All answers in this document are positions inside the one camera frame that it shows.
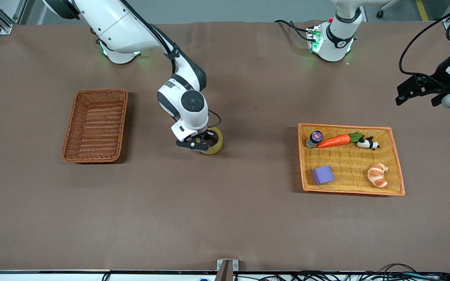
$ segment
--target black and white toy animal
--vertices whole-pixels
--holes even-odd
[[[380,144],[377,142],[373,142],[373,137],[368,137],[367,139],[364,139],[364,136],[362,136],[359,141],[357,142],[357,146],[363,149],[372,149],[376,150],[380,148]]]

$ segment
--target croissant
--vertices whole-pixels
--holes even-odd
[[[383,164],[374,164],[368,171],[368,178],[375,187],[387,187],[388,183],[384,179],[383,173],[388,171],[388,167]]]

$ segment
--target purple block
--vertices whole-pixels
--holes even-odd
[[[334,180],[334,175],[329,166],[313,169],[311,175],[316,185],[322,185],[323,183]]]

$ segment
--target carrot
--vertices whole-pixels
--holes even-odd
[[[318,148],[328,148],[331,146],[341,146],[343,144],[349,144],[350,142],[358,142],[359,139],[363,135],[359,132],[356,133],[349,133],[344,135],[338,135],[336,137],[332,137],[330,139],[326,139],[322,142],[320,142],[317,147]]]

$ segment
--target brown wicker basket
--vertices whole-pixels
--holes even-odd
[[[123,89],[92,89],[75,95],[66,139],[65,162],[113,162],[121,153],[128,95]]]
[[[345,144],[323,149],[309,149],[306,147],[305,142],[315,130],[319,130],[323,134],[324,139],[344,133],[360,132],[366,137],[374,137],[373,140],[380,144],[380,148],[373,151],[359,148],[355,144]],[[298,124],[298,149],[300,152],[302,184],[305,191],[384,196],[405,195],[402,171],[400,170],[391,128],[300,123]],[[389,168],[384,173],[389,186],[382,189],[375,187],[368,179],[368,170],[377,163],[385,164]],[[310,173],[311,170],[325,165],[330,165],[334,174],[334,180],[322,185],[314,185],[314,180]]]

